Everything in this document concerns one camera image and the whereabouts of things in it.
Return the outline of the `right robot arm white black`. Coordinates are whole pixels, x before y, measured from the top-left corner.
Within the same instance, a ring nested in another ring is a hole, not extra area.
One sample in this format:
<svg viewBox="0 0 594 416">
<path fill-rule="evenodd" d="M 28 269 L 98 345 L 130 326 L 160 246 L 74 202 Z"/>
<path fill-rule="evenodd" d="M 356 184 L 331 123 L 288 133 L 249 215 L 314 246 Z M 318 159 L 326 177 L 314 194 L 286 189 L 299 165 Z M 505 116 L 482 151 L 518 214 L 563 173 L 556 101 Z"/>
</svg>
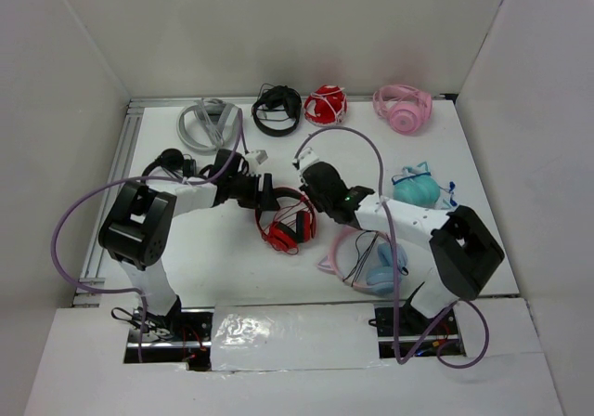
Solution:
<svg viewBox="0 0 594 416">
<path fill-rule="evenodd" d="M 371 188 L 348 188 L 329 163 L 295 160 L 302 189 L 316 209 L 336 223 L 359 230 L 394 231 L 396 237 L 431 252 L 433 266 L 407 299 L 408 329 L 427 333 L 437 315 L 457 300 L 473 301 L 505 259 L 499 243 L 470 207 L 422 208 L 382 197 Z"/>
</svg>

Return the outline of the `red white folded headphones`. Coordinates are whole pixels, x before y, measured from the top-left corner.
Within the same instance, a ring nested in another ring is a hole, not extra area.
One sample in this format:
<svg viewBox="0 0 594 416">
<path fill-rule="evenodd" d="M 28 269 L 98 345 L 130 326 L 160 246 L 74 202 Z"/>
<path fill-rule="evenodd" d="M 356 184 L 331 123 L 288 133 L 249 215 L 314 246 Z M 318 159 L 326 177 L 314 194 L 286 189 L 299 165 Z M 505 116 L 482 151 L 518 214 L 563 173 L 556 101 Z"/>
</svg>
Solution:
<svg viewBox="0 0 594 416">
<path fill-rule="evenodd" d="M 303 105 L 304 118 L 319 127 L 341 124 L 348 109 L 342 87 L 324 84 L 313 91 Z"/>
</svg>

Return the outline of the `grey white headphones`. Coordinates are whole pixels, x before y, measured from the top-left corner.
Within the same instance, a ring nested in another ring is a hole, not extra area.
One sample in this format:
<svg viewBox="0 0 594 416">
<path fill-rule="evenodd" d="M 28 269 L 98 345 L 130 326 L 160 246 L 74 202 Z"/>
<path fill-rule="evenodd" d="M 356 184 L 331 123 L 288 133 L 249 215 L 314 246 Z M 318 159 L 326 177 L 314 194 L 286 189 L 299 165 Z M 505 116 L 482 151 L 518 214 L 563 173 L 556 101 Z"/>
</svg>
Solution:
<svg viewBox="0 0 594 416">
<path fill-rule="evenodd" d="M 239 137 L 240 114 L 240 108 L 233 103 L 219 98 L 202 98 L 180 112 L 176 132 L 188 149 L 200 155 L 214 154 Z M 188 119 L 193 119 L 204 132 L 207 144 L 199 142 L 190 133 Z"/>
</svg>

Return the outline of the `red black headphones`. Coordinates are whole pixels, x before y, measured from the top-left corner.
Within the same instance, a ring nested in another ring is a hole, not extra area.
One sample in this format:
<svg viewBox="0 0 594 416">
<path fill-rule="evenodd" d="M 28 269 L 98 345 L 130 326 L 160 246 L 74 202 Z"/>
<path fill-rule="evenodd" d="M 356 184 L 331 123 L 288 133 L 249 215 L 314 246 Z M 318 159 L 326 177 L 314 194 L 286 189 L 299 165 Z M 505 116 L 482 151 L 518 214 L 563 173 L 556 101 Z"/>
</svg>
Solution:
<svg viewBox="0 0 594 416">
<path fill-rule="evenodd" d="M 302 192 L 287 187 L 273 189 L 275 198 L 294 200 L 293 204 L 281 206 L 267 225 L 261 224 L 262 212 L 254 213 L 255 224 L 263 241 L 274 250 L 296 255 L 299 246 L 316 236 L 316 209 Z"/>
</svg>

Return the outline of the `teal cat-ear headphones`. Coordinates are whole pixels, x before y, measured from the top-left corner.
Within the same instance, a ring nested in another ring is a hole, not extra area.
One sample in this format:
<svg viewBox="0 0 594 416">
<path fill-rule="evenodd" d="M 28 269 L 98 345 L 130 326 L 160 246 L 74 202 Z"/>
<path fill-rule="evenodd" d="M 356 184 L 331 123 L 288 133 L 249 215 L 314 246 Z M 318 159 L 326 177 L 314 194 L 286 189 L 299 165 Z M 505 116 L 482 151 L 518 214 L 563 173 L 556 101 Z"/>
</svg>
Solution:
<svg viewBox="0 0 594 416">
<path fill-rule="evenodd" d="M 440 185 L 427 162 L 404 166 L 399 174 L 392 176 L 391 182 L 396 201 L 435 210 L 458 207 L 456 184 L 450 181 L 446 187 Z"/>
</svg>

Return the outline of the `pink blue cat-ear headphones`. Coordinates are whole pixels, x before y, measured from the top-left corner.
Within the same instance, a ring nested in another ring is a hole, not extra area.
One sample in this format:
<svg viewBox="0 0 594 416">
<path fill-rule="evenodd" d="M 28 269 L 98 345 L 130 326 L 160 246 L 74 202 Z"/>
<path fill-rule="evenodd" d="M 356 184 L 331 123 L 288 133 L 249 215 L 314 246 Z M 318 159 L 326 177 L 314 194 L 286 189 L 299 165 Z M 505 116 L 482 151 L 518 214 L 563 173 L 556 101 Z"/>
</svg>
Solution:
<svg viewBox="0 0 594 416">
<path fill-rule="evenodd" d="M 344 272 L 339 267 L 339 250 L 347 243 L 354 245 L 356 257 Z M 327 254 L 316 268 L 333 275 L 354 291 L 389 296 L 394 293 L 394 258 L 389 236 L 369 230 L 344 227 L 332 241 Z"/>
</svg>

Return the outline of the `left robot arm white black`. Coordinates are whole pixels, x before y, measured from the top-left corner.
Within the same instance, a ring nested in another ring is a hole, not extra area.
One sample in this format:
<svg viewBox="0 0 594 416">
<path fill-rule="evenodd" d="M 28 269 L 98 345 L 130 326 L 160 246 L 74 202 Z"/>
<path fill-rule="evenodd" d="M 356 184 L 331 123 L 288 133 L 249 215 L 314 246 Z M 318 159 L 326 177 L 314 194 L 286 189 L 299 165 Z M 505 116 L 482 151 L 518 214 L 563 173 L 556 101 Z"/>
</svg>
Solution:
<svg viewBox="0 0 594 416">
<path fill-rule="evenodd" d="M 143 177 L 159 166 L 179 170 L 180 177 L 153 186 L 145 179 L 128 181 L 121 188 L 98 242 L 140 291 L 141 302 L 147 305 L 147 315 L 141 321 L 163 341 L 175 339 L 183 330 L 181 300 L 161 260 L 173 219 L 229 199 L 256 212 L 277 211 L 272 176 L 255 173 L 266 159 L 266 152 L 260 149 L 245 155 L 220 149 L 213 164 L 198 170 L 193 159 L 186 159 L 177 149 L 167 149 L 145 169 Z"/>
</svg>

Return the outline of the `white glossy cover sheet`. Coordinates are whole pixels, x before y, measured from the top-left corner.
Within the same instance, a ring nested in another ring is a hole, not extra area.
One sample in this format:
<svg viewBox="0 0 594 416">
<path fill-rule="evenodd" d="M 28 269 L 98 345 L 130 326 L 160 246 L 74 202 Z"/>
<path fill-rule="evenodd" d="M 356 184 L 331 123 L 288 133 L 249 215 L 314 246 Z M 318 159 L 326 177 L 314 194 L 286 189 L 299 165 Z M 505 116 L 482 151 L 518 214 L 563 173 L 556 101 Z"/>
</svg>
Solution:
<svg viewBox="0 0 594 416">
<path fill-rule="evenodd" d="M 381 364 L 371 304 L 217 307 L 213 371 L 308 371 Z"/>
</svg>

